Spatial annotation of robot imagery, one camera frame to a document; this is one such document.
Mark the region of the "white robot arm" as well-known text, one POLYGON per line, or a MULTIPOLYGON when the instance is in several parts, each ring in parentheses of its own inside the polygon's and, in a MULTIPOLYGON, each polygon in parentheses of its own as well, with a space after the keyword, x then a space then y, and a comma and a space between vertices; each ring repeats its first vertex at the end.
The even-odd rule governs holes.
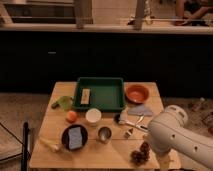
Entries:
POLYGON ((154 153, 163 156, 174 149, 213 170, 213 139, 185 128, 188 115, 169 105, 148 123, 148 142, 154 153))

